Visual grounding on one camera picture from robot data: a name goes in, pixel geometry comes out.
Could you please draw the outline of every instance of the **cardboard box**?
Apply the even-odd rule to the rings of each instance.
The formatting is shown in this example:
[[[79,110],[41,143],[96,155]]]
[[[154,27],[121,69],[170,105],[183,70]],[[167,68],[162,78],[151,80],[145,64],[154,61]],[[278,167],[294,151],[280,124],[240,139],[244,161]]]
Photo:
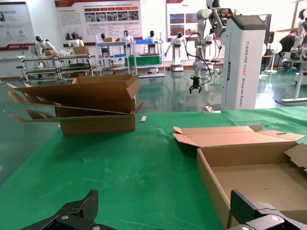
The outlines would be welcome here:
[[[58,53],[55,50],[45,50],[44,51],[46,56],[57,56]]]
[[[139,76],[132,74],[80,77],[73,84],[17,88],[10,97],[18,104],[52,106],[56,116],[27,109],[32,120],[9,115],[20,122],[60,122],[64,135],[135,130],[135,115],[144,106],[135,106]]]
[[[224,229],[238,225],[230,192],[269,203],[307,224],[307,145],[303,135],[260,131],[261,125],[178,128],[177,141],[197,146],[197,165]]]
[[[106,38],[104,38],[104,42],[115,42],[115,41],[116,41],[116,39],[113,38],[113,37],[106,37]]]
[[[89,54],[88,46],[76,46],[73,48],[75,54]]]

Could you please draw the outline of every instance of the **white robotic arm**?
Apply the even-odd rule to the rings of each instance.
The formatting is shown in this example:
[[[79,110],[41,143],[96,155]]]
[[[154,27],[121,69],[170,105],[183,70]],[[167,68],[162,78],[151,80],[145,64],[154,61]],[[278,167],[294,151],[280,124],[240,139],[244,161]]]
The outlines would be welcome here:
[[[172,41],[171,41],[171,43],[169,44],[169,46],[168,46],[168,48],[167,48],[167,50],[166,50],[166,52],[165,52],[165,57],[167,56],[167,53],[169,52],[169,49],[170,49],[171,47],[173,47],[174,44],[175,44],[175,38],[172,38]]]

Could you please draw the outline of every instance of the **poster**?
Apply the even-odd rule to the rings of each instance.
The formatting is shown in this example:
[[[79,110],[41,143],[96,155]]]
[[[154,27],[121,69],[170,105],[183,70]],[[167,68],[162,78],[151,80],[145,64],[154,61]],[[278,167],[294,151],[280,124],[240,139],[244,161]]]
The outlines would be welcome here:
[[[25,2],[0,2],[0,51],[34,46],[35,36]]]
[[[56,0],[63,45],[76,33],[87,46],[94,46],[96,35],[120,39],[127,30],[142,39],[140,0]]]
[[[197,11],[206,7],[199,0],[167,0],[167,38],[176,37],[179,32],[185,37],[197,32]]]

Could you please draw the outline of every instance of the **green table surface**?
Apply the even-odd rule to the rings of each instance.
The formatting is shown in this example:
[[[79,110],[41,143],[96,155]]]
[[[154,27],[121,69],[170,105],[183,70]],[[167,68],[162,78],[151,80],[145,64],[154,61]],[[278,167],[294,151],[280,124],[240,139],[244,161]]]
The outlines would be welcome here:
[[[26,227],[97,189],[97,223],[120,230],[221,230],[196,148],[177,143],[173,126],[263,124],[307,133],[305,107],[149,114],[145,122],[141,116],[134,132],[64,137],[58,130],[0,188],[0,229]]]

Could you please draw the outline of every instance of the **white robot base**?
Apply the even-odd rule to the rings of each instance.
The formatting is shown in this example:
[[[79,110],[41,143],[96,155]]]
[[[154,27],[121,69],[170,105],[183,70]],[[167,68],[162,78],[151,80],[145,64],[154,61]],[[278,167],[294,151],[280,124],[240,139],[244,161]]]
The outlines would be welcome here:
[[[179,64],[179,65],[171,65],[171,70],[173,72],[182,72],[183,71],[183,65]]]
[[[151,68],[147,69],[148,74],[155,74],[155,73],[158,73],[158,72],[159,72],[159,69],[157,67],[151,67]]]

